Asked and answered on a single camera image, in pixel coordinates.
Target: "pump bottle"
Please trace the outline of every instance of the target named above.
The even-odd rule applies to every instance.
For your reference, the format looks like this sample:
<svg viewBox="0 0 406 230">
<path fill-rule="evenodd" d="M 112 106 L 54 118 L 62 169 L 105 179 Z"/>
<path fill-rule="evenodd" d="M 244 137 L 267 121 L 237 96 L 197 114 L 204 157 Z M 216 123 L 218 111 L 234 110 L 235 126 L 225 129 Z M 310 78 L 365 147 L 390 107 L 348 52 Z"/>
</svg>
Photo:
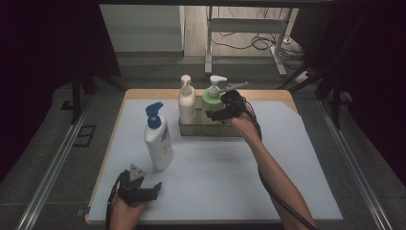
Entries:
<svg viewBox="0 0 406 230">
<path fill-rule="evenodd" d="M 181 125 L 195 124 L 195 94 L 191 86 L 191 76 L 184 75 L 181 78 L 182 87 L 179 91 L 179 122 Z"/>
<path fill-rule="evenodd" d="M 163 105 L 163 103 L 153 103 L 146 108 L 148 120 L 145 139 L 156 171 L 166 169 L 173 158 L 167 118 L 158 115 L 158 110 Z"/>
<path fill-rule="evenodd" d="M 210 82 L 212 83 L 212 86 L 205 89 L 202 93 L 203 111 L 206 111 L 206 110 L 217 111 L 224 107 L 223 102 L 220 100 L 220 97 L 223 93 L 220 93 L 220 88 L 217 86 L 217 84 L 220 81 L 226 81 L 226 80 L 227 80 L 227 78 L 216 76 L 216 75 L 213 75 L 210 77 Z"/>
</svg>

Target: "table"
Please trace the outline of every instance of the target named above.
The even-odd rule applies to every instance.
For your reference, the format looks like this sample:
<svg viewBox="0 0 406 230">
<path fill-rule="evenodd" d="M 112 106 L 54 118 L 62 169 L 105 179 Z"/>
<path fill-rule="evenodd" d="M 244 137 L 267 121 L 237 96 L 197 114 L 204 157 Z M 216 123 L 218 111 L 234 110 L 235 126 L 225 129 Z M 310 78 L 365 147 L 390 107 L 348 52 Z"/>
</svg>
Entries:
<svg viewBox="0 0 406 230">
<path fill-rule="evenodd" d="M 240 90 L 258 115 L 263 143 L 294 181 L 317 220 L 342 219 L 296 106 L 285 90 Z M 147 172 L 145 186 L 163 182 L 140 223 L 278 222 L 257 163 L 242 138 L 182 137 L 177 124 L 178 90 L 128 90 L 89 203 L 89 223 L 103 223 L 105 202 L 118 174 L 132 161 Z M 174 157 L 163 172 L 150 163 L 144 143 L 143 109 L 157 100 L 169 122 Z M 272 118 L 267 118 L 269 110 Z"/>
</svg>

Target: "green pump cap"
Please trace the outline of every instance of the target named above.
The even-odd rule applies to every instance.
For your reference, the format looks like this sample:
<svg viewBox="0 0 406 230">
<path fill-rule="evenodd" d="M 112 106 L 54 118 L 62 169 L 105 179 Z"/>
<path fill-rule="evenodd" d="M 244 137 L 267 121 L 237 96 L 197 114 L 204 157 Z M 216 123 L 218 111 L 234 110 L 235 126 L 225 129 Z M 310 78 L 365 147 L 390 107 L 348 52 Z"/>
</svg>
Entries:
<svg viewBox="0 0 406 230">
<path fill-rule="evenodd" d="M 158 116 L 158 111 L 162 106 L 164 106 L 164 104 L 161 102 L 147 106 L 148 127 L 155 129 L 161 126 L 161 118 Z"/>
</svg>

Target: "pump nozzle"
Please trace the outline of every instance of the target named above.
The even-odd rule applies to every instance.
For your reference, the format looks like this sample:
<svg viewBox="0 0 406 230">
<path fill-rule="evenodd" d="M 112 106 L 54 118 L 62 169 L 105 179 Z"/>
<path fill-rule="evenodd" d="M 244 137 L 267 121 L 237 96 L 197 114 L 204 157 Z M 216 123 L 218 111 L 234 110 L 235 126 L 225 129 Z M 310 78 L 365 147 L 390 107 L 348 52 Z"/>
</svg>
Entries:
<svg viewBox="0 0 406 230">
<path fill-rule="evenodd" d="M 184 87 L 187 86 L 188 84 L 191 84 L 191 80 L 192 80 L 191 76 L 189 75 L 184 75 L 180 78 L 180 81 L 182 82 L 182 85 Z"/>
<path fill-rule="evenodd" d="M 161 126 L 161 118 L 158 116 L 159 109 L 164 106 L 163 103 L 153 103 L 146 108 L 146 113 L 148 116 L 148 126 L 150 128 L 158 128 Z"/>
<path fill-rule="evenodd" d="M 209 95 L 211 97 L 218 97 L 220 88 L 218 88 L 217 84 L 219 81 L 226 81 L 227 78 L 217 76 L 217 75 L 212 75 L 210 76 L 210 82 L 212 83 L 212 86 L 209 88 Z"/>
</svg>

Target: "lotion bottle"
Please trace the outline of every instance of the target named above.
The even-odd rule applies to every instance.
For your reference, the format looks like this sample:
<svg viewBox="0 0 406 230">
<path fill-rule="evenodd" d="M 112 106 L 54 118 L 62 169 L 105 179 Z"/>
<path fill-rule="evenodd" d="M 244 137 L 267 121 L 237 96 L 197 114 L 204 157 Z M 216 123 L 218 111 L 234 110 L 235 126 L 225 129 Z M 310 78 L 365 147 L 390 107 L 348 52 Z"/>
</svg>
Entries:
<svg viewBox="0 0 406 230">
<path fill-rule="evenodd" d="M 146 108 L 148 120 L 145 139 L 152 165 L 158 172 L 166 169 L 173 158 L 167 118 L 158 115 L 158 110 L 163 105 L 153 103 Z"/>
<path fill-rule="evenodd" d="M 181 125 L 195 124 L 195 94 L 191 86 L 191 76 L 181 78 L 182 88 L 179 91 L 179 122 Z"/>
</svg>

